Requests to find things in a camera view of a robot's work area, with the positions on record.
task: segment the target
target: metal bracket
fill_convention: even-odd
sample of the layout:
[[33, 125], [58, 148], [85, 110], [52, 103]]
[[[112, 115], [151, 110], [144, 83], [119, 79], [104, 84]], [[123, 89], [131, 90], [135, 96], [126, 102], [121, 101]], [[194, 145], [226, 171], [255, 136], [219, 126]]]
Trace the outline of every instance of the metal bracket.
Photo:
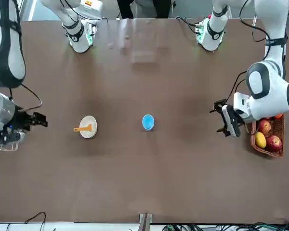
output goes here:
[[141, 213], [139, 215], [140, 226], [138, 231], [150, 231], [150, 223], [152, 223], [152, 214]]

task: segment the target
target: blue cup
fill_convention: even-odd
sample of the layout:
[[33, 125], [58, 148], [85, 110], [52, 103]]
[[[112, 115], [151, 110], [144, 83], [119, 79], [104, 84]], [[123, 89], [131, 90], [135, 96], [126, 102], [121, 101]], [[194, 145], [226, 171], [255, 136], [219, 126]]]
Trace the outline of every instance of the blue cup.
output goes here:
[[143, 127], [145, 130], [150, 131], [154, 127], [153, 116], [147, 114], [143, 117]]

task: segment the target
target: yellow fruit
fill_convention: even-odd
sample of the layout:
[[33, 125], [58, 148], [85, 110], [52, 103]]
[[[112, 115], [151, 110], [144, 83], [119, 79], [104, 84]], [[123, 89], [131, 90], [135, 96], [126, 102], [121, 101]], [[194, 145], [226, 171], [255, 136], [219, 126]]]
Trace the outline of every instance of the yellow fruit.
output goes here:
[[260, 148], [265, 148], [266, 147], [265, 136], [259, 131], [255, 135], [255, 142], [256, 142], [256, 145], [258, 147], [260, 147]]

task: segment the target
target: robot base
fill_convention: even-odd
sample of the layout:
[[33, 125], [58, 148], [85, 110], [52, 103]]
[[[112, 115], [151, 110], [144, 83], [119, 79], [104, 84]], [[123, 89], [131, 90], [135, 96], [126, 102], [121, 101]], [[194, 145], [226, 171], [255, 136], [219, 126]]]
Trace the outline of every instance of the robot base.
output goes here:
[[199, 43], [205, 50], [214, 51], [221, 44], [224, 33], [222, 33], [222, 35], [217, 40], [213, 40], [207, 29], [208, 23], [209, 18], [206, 18], [197, 24], [196, 32], [200, 34], [196, 34], [196, 42]]

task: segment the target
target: orange spoon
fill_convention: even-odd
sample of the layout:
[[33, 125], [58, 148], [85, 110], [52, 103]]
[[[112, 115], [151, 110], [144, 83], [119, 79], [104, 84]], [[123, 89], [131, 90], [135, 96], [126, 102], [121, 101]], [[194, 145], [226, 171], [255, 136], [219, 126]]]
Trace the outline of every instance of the orange spoon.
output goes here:
[[78, 132], [78, 131], [92, 131], [92, 125], [89, 124], [88, 126], [84, 128], [74, 128], [74, 132]]

